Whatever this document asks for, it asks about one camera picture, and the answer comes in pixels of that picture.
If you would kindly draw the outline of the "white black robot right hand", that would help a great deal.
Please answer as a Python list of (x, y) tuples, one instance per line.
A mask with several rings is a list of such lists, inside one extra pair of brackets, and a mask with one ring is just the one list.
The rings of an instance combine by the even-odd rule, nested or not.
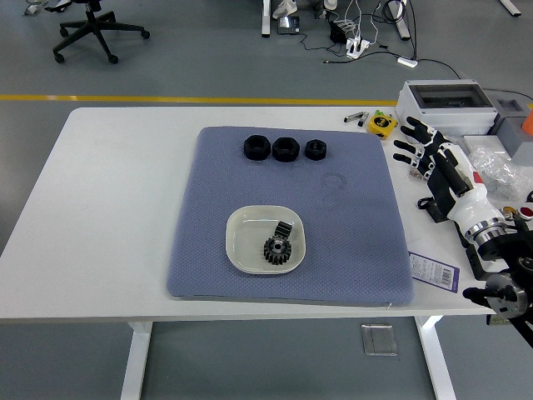
[(470, 243), (482, 244), (504, 235), (505, 219), (488, 200), (480, 174), (461, 147), (413, 117), (406, 119), (401, 131), (421, 146), (395, 140), (397, 148), (412, 155), (395, 153), (393, 157), (410, 165), (427, 181), (441, 215), (455, 222)]

